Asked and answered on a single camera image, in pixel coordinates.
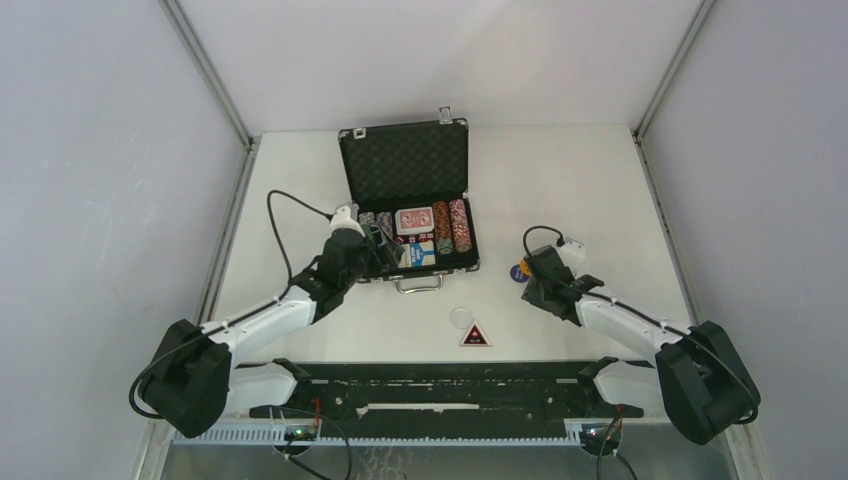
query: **small round sticker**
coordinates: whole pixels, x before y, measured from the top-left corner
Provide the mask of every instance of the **small round sticker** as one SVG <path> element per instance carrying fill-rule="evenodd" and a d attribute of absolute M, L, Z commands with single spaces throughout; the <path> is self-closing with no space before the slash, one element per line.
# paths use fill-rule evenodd
<path fill-rule="evenodd" d="M 530 280 L 530 276 L 522 272 L 521 267 L 519 265 L 515 265 L 514 267 L 512 267 L 512 269 L 510 269 L 509 276 L 512 277 L 512 279 L 518 283 L 524 283 L 527 280 Z"/>

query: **case latch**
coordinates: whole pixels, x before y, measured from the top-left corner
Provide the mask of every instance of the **case latch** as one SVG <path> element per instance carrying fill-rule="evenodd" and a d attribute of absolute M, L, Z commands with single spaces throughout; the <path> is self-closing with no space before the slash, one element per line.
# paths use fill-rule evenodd
<path fill-rule="evenodd" d="M 450 105 L 446 107 L 439 107 L 439 123 L 452 123 Z"/>

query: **wire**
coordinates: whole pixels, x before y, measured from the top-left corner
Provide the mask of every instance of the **wire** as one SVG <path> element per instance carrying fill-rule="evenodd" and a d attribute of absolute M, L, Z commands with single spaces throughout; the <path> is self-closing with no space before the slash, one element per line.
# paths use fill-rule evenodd
<path fill-rule="evenodd" d="M 612 421 L 610 422 L 610 426 L 607 427 L 607 431 L 604 432 L 604 441 L 601 442 L 601 449 L 598 450 L 598 458 L 595 463 L 595 478 L 597 478 L 597 480 L 601 480 L 601 458 L 603 458 L 604 456 L 604 447 L 607 445 L 607 440 L 609 440 L 610 438 L 612 427 L 615 426 L 615 422 L 621 421 L 622 418 L 623 416 L 621 412 L 619 412 L 617 417 L 613 417 Z"/>
<path fill-rule="evenodd" d="M 616 457 L 616 458 L 618 458 L 618 459 L 619 459 L 619 461 L 621 461 L 621 463 L 622 463 L 622 464 L 624 464 L 624 468 L 626 468 L 626 469 L 627 469 L 627 471 L 628 471 L 628 472 L 630 472 L 630 476 L 631 476 L 631 477 L 633 477 L 633 480 L 639 480 L 639 479 L 636 477 L 636 472 L 634 472 L 634 471 L 633 471 L 633 467 L 631 467 L 631 466 L 630 466 L 630 462 L 628 462 L 628 461 L 627 461 L 627 459 L 626 459 L 626 458 L 624 458 L 624 456 L 623 456 L 623 455 L 621 455 L 620 453 L 616 452 L 615 457 Z"/>
<path fill-rule="evenodd" d="M 527 248 L 527 236 L 530 234 L 530 232 L 532 232 L 534 230 L 548 230 L 548 231 L 554 232 L 557 235 L 559 235 L 559 239 L 557 240 L 557 246 L 561 246 L 564 242 L 564 237 L 563 237 L 562 232 L 560 232 L 559 230 L 557 230 L 553 227 L 548 227 L 547 225 L 534 225 L 534 226 L 528 228 L 524 232 L 524 236 L 522 237 L 521 241 L 522 241 L 522 245 L 524 246 L 524 253 L 527 254 L 527 258 L 530 260 L 530 262 L 533 262 L 533 254 L 530 253 L 530 249 Z M 545 273 L 548 274 L 547 276 L 549 278 L 553 279 L 555 282 L 559 283 L 560 285 L 564 286 L 565 288 L 567 288 L 567 289 L 569 289 L 573 292 L 579 293 L 581 295 L 586 295 L 588 297 L 598 298 L 598 299 L 604 300 L 606 302 L 610 302 L 613 305 L 620 307 L 624 310 L 627 310 L 628 312 L 632 313 L 633 315 L 636 315 L 637 317 L 639 317 L 642 320 L 650 323 L 651 325 L 653 325 L 657 328 L 663 329 L 663 330 L 668 330 L 669 332 L 681 337 L 682 340 L 685 340 L 685 341 L 691 343 L 692 345 L 695 345 L 696 348 L 700 349 L 700 351 L 704 352 L 707 356 L 712 358 L 725 372 L 727 372 L 727 374 L 730 376 L 730 378 L 733 379 L 733 381 L 736 382 L 739 385 L 739 387 L 742 388 L 742 391 L 748 397 L 748 401 L 751 403 L 751 412 L 748 414 L 747 417 L 736 421 L 735 422 L 736 425 L 745 425 L 745 424 L 751 423 L 751 422 L 753 422 L 754 420 L 757 419 L 757 417 L 759 416 L 759 408 L 757 407 L 757 400 L 754 398 L 754 395 L 753 395 L 753 393 L 751 393 L 751 390 L 748 388 L 748 386 L 745 385 L 745 382 L 743 382 L 742 379 L 739 378 L 739 376 L 736 375 L 736 373 L 734 373 L 733 370 L 731 370 L 730 367 L 728 367 L 726 363 L 724 363 L 720 358 L 718 358 L 718 355 L 713 353 L 712 350 L 708 349 L 704 344 L 702 344 L 698 340 L 692 338 L 691 335 L 683 333 L 680 330 L 677 330 L 676 328 L 669 327 L 667 325 L 663 326 L 662 323 L 660 323 L 659 321 L 657 321 L 657 320 L 651 318 L 650 316 L 640 312 L 639 310 L 631 307 L 630 305 L 627 305 L 626 303 L 622 303 L 618 300 L 613 300 L 612 298 L 610 298 L 606 295 L 602 295 L 600 293 L 594 293 L 594 292 L 581 290 L 581 289 L 575 287 L 574 285 L 571 285 L 567 282 L 560 280 L 557 277 L 551 276 L 548 272 L 545 272 Z"/>
<path fill-rule="evenodd" d="M 330 215 L 329 213 L 324 213 L 321 210 L 318 210 L 317 208 L 315 208 L 315 207 L 309 205 L 308 203 L 304 202 L 303 200 L 295 197 L 294 195 L 283 192 L 281 190 L 271 190 L 270 192 L 268 192 L 268 196 L 265 197 L 265 205 L 268 207 L 268 218 L 271 220 L 271 229 L 274 231 L 274 238 L 277 240 L 277 246 L 280 247 L 280 253 L 283 255 L 283 261 L 286 264 L 286 275 L 287 275 L 286 287 L 283 290 L 283 292 L 280 295 L 277 296 L 277 298 L 285 298 L 285 296 L 289 293 L 289 290 L 291 289 L 292 268 L 291 268 L 291 263 L 289 262 L 289 256 L 286 254 L 286 247 L 283 246 L 283 241 L 280 239 L 280 232 L 277 230 L 277 222 L 274 220 L 274 211 L 271 209 L 271 197 L 274 196 L 274 195 L 282 195 L 286 198 L 289 198 L 289 199 L 297 202 L 298 204 L 304 206 L 305 208 L 323 216 L 327 220 L 332 220 L 333 216 Z M 313 258 L 312 262 L 310 262 L 309 266 L 307 266 L 306 268 L 312 267 L 317 261 L 318 261 L 318 257 Z M 258 313 L 264 312 L 265 310 L 271 308 L 272 306 L 274 306 L 276 304 L 277 304 L 277 302 L 275 300 L 269 301 L 269 302 L 255 308 L 255 309 L 245 313 L 244 315 L 241 315 L 238 318 L 229 321 L 228 327 L 234 327 L 234 326 L 238 325 L 239 323 L 247 320 L 248 318 L 251 318 L 252 316 L 254 316 Z M 180 344 L 176 348 L 169 350 L 168 352 L 160 355 L 159 357 L 155 358 L 152 362 L 150 362 L 144 368 L 144 370 L 142 370 L 141 373 L 139 373 L 138 376 L 135 377 L 135 380 L 133 380 L 133 383 L 130 386 L 130 392 L 129 392 L 130 408 L 132 408 L 132 410 L 135 413 L 141 415 L 142 417 L 149 418 L 149 419 L 152 419 L 152 420 L 161 420 L 162 419 L 161 415 L 148 412 L 146 410 L 143 410 L 141 407 L 139 407 L 138 402 L 136 401 L 135 397 L 136 397 L 136 392 L 138 391 L 138 387 L 139 387 L 139 385 L 141 385 L 141 382 L 150 373 L 151 370 L 153 370 L 157 365 L 162 363 L 162 361 L 165 360 L 166 358 L 170 357 L 171 355 L 174 355 L 175 353 L 179 352 L 180 350 L 182 350 L 182 349 L 184 349 L 188 346 L 194 345 L 195 343 L 197 343 L 197 342 L 199 342 L 199 341 L 201 341 L 205 338 L 209 338 L 212 335 L 223 332 L 225 329 L 226 329 L 226 327 L 221 326 L 221 327 L 217 327 L 217 328 L 214 328 L 212 330 L 209 330 L 208 332 L 204 332 L 202 335 L 197 336 L 195 338 L 192 338 L 191 340 L 188 340 L 187 342 Z"/>
<path fill-rule="evenodd" d="M 320 413 L 309 412 L 309 411 L 306 411 L 306 410 L 300 410 L 298 408 L 289 408 L 289 407 L 276 407 L 276 408 L 279 408 L 281 411 L 289 411 L 289 412 L 294 412 L 294 413 L 300 413 L 302 415 L 309 415 L 310 417 L 311 416 L 321 417 L 323 420 L 330 422 L 330 425 L 332 425 L 336 430 L 338 430 L 339 433 L 342 436 L 342 439 L 344 439 L 345 449 L 347 450 L 347 474 L 345 475 L 344 480 L 350 480 L 350 473 L 353 471 L 353 450 L 350 448 L 350 440 L 348 440 L 347 435 L 345 435 L 345 433 L 344 433 L 344 430 L 342 430 L 342 428 L 339 427 L 339 425 L 336 422 L 330 420 L 329 418 L 327 418 L 326 416 L 324 416 Z M 289 445 L 291 445 L 291 443 L 292 443 L 292 441 L 289 441 L 289 443 L 286 444 L 286 447 L 283 449 L 283 453 L 285 453 L 285 449 L 288 448 Z M 309 472 L 311 475 L 313 475 L 317 478 L 320 478 L 321 480 L 330 480 L 329 477 L 325 477 L 325 476 L 321 475 L 320 473 L 316 472 L 315 470 L 312 470 L 311 468 L 307 467 L 306 465 L 304 465 L 300 461 L 297 461 L 294 457 L 289 456 L 288 460 L 291 461 L 292 463 L 294 463 L 295 465 L 297 465 L 298 467 L 302 468 L 303 470 Z"/>

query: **black foam lining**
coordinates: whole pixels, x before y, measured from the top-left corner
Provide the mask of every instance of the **black foam lining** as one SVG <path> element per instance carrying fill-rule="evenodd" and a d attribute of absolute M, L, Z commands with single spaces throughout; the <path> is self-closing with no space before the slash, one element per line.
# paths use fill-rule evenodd
<path fill-rule="evenodd" d="M 468 124 L 409 123 L 368 127 L 356 139 L 339 132 L 351 197 L 361 208 L 468 189 Z"/>

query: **poker chip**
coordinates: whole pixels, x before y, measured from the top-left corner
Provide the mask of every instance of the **poker chip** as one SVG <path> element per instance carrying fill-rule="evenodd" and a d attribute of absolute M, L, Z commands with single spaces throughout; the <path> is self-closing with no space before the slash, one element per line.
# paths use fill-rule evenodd
<path fill-rule="evenodd" d="M 377 225 L 380 227 L 380 230 L 386 234 L 386 238 L 392 238 L 392 214 L 390 212 L 378 213 Z"/>
<path fill-rule="evenodd" d="M 360 225 L 369 225 L 369 224 L 373 224 L 373 223 L 377 223 L 377 217 L 374 215 L 373 212 L 365 212 L 365 213 L 359 214 L 359 224 Z"/>
<path fill-rule="evenodd" d="M 466 253 L 471 250 L 471 230 L 468 227 L 468 215 L 465 213 L 465 202 L 458 198 L 450 202 L 451 227 L 456 251 Z"/>
<path fill-rule="evenodd" d="M 433 204 L 433 221 L 435 222 L 436 248 L 439 255 L 450 255 L 453 253 L 453 234 L 450 228 L 451 215 L 447 202 Z"/>

